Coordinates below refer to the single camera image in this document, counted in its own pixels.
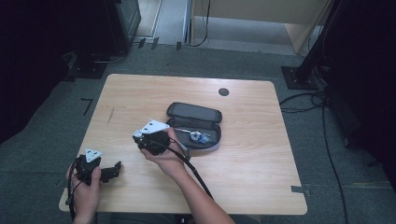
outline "carpeted floor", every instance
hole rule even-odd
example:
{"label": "carpeted floor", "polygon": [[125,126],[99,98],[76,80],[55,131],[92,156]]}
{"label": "carpeted floor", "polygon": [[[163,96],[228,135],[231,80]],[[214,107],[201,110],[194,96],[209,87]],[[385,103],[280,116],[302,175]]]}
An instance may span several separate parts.
{"label": "carpeted floor", "polygon": [[[303,60],[300,56],[260,52],[133,46],[125,58],[107,66],[102,79],[76,78],[59,83],[28,126],[0,146],[0,223],[71,222],[69,214],[58,208],[63,192],[59,186],[77,156],[109,74],[269,80],[275,84],[280,101],[305,92],[288,90],[280,69],[282,65],[298,66]],[[86,115],[89,102],[81,99],[92,99]],[[297,98],[287,106],[309,107],[310,98]],[[349,223],[394,223],[396,195],[381,166],[368,167],[374,159],[367,152],[344,148],[332,109],[326,107],[324,112]],[[323,138],[321,109],[283,116],[308,212],[304,216],[262,216],[262,223],[346,223]],[[99,223],[108,223],[108,214],[100,214]]]}

